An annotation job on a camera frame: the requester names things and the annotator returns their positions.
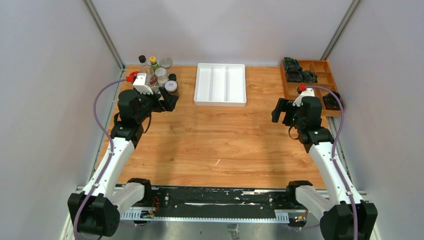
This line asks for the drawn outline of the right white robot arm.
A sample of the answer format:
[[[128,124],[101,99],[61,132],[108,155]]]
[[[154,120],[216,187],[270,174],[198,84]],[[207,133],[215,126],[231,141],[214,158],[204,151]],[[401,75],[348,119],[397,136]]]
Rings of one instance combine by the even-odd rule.
[[[295,128],[297,140],[315,162],[324,181],[328,197],[323,197],[308,181],[292,181],[285,195],[292,209],[304,206],[319,221],[325,240],[369,240],[378,216],[374,203],[366,202],[353,186],[339,162],[336,140],[322,126],[322,104],[314,96],[303,96],[299,103],[279,98],[272,111],[272,122]]]

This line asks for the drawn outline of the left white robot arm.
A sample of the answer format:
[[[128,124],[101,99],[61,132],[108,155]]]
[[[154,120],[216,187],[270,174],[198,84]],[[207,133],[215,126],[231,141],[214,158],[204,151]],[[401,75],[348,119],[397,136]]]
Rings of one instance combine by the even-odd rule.
[[[67,201],[76,240],[80,234],[111,237],[120,225],[121,216],[135,203],[142,207],[152,203],[149,180],[132,178],[115,193],[116,183],[146,133],[143,122],[150,120],[153,112],[172,112],[179,98],[178,93],[169,93],[164,87],[159,87],[159,93],[133,88],[118,95],[114,126],[110,133],[105,133],[107,151],[91,180],[80,193],[72,193]]]

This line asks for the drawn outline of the white divided plastic tray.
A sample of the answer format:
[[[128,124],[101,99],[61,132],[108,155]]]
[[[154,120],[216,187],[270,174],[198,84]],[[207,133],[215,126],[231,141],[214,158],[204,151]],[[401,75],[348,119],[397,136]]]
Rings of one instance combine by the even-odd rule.
[[[196,106],[245,107],[247,104],[244,64],[199,63],[193,97]]]

